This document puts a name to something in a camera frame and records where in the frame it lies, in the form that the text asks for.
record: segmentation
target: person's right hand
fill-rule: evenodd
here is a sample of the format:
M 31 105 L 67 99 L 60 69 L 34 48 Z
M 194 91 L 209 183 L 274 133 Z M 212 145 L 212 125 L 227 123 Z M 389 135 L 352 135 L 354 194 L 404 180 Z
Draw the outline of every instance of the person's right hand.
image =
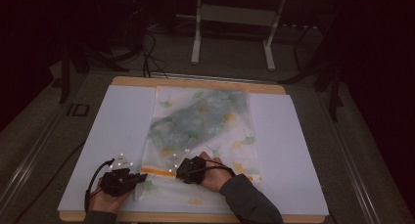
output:
M 222 163 L 222 160 L 220 160 L 220 158 L 216 157 L 212 159 L 206 152 L 202 152 L 199 155 L 199 157 L 201 157 L 204 160 L 213 160 L 213 161 Z M 220 164 L 207 161 L 207 167 L 211 167 L 211 166 L 220 166 Z M 232 178 L 231 174 L 225 169 L 220 169 L 220 168 L 208 169 L 205 174 L 205 179 L 201 185 L 208 188 L 209 190 L 213 192 L 219 192 L 223 184 L 225 184 L 225 182 L 227 182 L 231 178 Z

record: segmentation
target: person's left hand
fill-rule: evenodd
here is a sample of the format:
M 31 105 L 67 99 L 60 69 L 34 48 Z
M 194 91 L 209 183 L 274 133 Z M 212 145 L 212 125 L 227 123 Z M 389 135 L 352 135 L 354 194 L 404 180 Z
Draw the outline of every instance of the person's left hand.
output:
M 89 210 L 93 211 L 105 211 L 117 214 L 119 208 L 133 193 L 134 190 L 125 193 L 119 197 L 112 197 L 102 191 L 100 185 L 97 186 L 95 192 L 91 193 L 89 200 Z

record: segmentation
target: white table leg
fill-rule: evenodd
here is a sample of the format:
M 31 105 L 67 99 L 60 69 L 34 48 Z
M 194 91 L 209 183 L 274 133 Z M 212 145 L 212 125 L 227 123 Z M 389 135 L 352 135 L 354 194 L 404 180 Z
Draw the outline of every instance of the white table leg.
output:
M 278 8 L 278 11 L 275 13 L 269 36 L 266 40 L 263 41 L 263 50 L 265 52 L 265 60 L 269 71 L 275 70 L 274 59 L 272 58 L 271 43 L 272 39 L 274 38 L 275 31 L 277 30 L 278 22 L 280 21 L 281 13 L 283 12 L 285 2 L 286 0 L 280 1 L 280 6 Z
M 202 9 L 202 0 L 198 0 L 198 6 L 196 9 L 196 34 L 195 41 L 193 42 L 193 51 L 192 51 L 192 65 L 197 65 L 199 63 L 199 53 L 201 51 L 201 9 Z

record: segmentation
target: orange strip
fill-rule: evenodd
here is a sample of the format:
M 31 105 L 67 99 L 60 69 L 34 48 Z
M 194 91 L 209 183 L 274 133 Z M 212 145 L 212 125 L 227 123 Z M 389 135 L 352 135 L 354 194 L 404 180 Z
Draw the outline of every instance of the orange strip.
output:
M 156 175 L 159 175 L 159 176 L 176 177 L 176 173 L 174 173 L 174 172 L 162 171 L 162 170 L 158 170 L 158 169 L 154 169 L 154 168 L 150 168 L 150 167 L 142 167 L 141 172 L 143 172 L 143 173 L 152 173 L 152 174 L 156 174 Z

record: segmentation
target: dark gray sleeve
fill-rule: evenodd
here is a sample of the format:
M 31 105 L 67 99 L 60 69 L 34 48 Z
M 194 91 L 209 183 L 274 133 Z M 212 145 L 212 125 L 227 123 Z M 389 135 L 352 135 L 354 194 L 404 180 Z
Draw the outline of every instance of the dark gray sleeve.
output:
M 115 224 L 116 214 L 104 211 L 86 212 L 83 224 Z
M 219 193 L 235 215 L 248 222 L 284 223 L 278 208 L 244 174 L 229 179 Z

